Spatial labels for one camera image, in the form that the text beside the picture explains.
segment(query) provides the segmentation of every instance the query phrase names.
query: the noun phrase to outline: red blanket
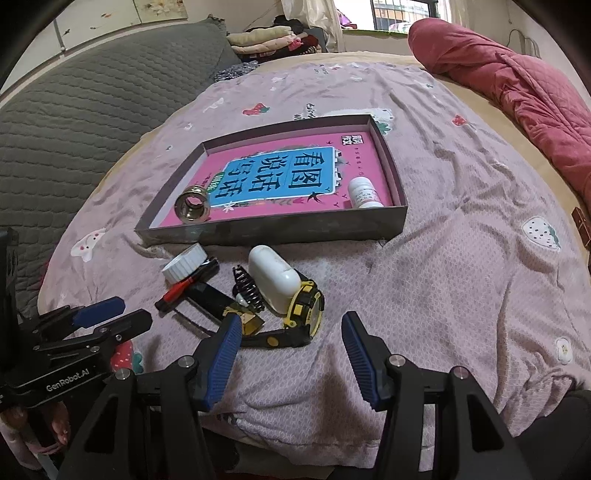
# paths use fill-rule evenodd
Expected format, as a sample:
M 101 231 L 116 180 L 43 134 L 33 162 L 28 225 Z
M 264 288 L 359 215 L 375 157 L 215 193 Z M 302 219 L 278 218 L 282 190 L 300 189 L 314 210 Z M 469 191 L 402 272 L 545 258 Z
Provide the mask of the red blanket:
M 591 112 L 562 72 L 437 18 L 414 23 L 408 43 L 429 72 L 483 93 L 515 118 L 591 210 Z

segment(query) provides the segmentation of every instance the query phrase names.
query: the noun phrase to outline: window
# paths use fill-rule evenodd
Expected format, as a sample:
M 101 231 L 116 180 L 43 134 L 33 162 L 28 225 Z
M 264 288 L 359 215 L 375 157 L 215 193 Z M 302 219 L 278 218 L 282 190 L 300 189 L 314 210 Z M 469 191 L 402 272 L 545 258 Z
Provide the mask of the window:
M 408 33 L 410 26 L 422 18 L 446 18 L 448 3 L 449 0 L 335 0 L 343 28 L 398 33 Z

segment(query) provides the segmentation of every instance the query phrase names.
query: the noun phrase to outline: white bottle cap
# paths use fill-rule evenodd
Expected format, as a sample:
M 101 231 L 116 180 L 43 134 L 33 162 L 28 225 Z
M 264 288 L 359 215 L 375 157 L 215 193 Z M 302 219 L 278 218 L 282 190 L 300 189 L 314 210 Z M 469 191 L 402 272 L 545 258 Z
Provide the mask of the white bottle cap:
M 195 244 L 168 262 L 162 269 L 162 274 L 168 283 L 173 285 L 187 278 L 206 260 L 205 250 L 201 245 Z
M 371 183 L 371 180 L 369 178 L 367 178 L 367 177 L 355 177 L 353 180 L 351 180 L 349 182 L 348 189 L 349 189 L 349 191 L 355 190 L 357 187 L 361 187 L 361 185 L 363 185 L 363 186 L 369 186 L 371 188 L 374 188 L 374 184 Z

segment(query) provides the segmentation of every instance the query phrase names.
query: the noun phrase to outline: blue gripper pad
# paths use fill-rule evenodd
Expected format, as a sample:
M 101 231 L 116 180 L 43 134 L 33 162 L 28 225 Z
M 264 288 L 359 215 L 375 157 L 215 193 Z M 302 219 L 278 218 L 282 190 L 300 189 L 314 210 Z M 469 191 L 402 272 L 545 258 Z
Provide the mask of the blue gripper pad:
M 78 327 L 90 328 L 113 317 L 122 315 L 124 311 L 125 302 L 119 297 L 111 297 L 79 310 L 74 315 L 72 323 Z
M 241 341 L 242 321 L 229 313 L 216 334 L 202 340 L 195 350 L 199 367 L 189 393 L 199 411 L 210 411 L 222 399 Z
M 380 337 L 367 333 L 357 312 L 343 315 L 341 334 L 361 396 L 375 411 L 386 410 L 395 391 L 386 367 L 388 347 Z

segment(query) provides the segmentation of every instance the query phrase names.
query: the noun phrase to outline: white capsule container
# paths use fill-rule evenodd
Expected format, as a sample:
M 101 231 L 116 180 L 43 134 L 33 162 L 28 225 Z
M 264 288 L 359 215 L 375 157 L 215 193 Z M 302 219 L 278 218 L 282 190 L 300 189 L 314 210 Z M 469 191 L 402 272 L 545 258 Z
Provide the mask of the white capsule container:
M 357 177 L 347 186 L 353 208 L 383 207 L 374 184 L 366 177 Z
M 286 315 L 301 280 L 294 268 L 271 247 L 257 245 L 248 255 L 248 272 L 273 310 Z

